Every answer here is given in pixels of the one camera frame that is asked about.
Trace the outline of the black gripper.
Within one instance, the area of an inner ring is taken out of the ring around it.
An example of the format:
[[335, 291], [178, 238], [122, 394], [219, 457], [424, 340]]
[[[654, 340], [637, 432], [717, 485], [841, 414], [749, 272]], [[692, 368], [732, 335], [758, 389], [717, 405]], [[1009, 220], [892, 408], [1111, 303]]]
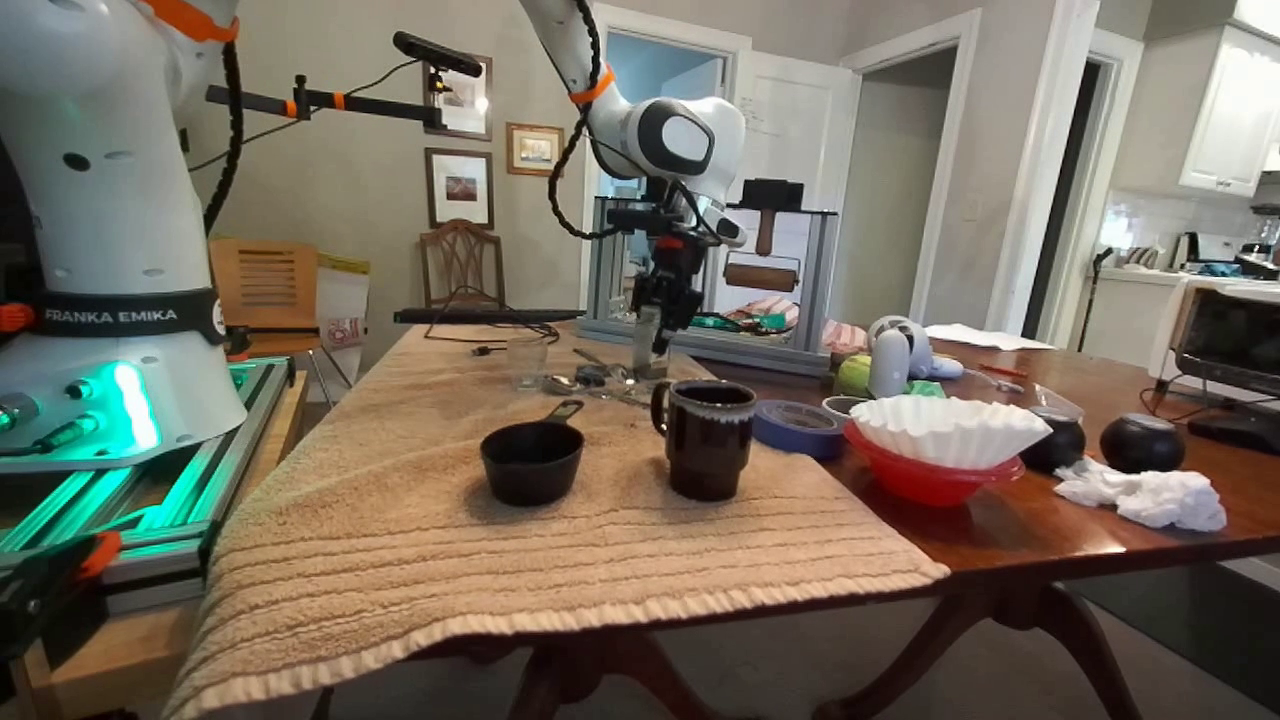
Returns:
[[637, 348], [633, 348], [633, 375], [637, 379], [654, 379], [655, 375], [654, 353], [655, 353], [655, 362], [668, 362], [674, 332], [692, 323], [692, 318], [699, 310], [699, 291], [698, 291], [699, 263], [704, 263], [699, 242], [654, 234], [649, 268], [637, 277], [633, 310], [655, 310], [661, 332], [654, 340], [654, 330], [637, 323]]

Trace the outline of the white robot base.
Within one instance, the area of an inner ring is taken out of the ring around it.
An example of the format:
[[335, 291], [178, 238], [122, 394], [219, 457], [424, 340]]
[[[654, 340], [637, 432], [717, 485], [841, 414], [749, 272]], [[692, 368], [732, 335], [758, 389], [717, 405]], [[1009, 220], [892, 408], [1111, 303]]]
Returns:
[[180, 107], [237, 0], [0, 0], [0, 144], [45, 291], [0, 353], [0, 474], [142, 463], [244, 422]]

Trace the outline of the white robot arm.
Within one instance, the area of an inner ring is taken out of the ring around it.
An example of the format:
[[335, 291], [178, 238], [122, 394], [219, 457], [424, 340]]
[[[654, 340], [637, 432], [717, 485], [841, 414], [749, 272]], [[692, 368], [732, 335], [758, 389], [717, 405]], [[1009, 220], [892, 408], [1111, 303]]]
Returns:
[[646, 197], [606, 228], [575, 228], [556, 209], [561, 197], [550, 197], [556, 223], [581, 242], [649, 238], [654, 259], [637, 277], [633, 314], [649, 319], [646, 348], [663, 356], [704, 303], [698, 287], [704, 256], [735, 242], [728, 204], [740, 180], [744, 111], [724, 96], [629, 102], [606, 64], [594, 0], [519, 0], [519, 7], [575, 107], [573, 138], [594, 139], [609, 175], [646, 186]]

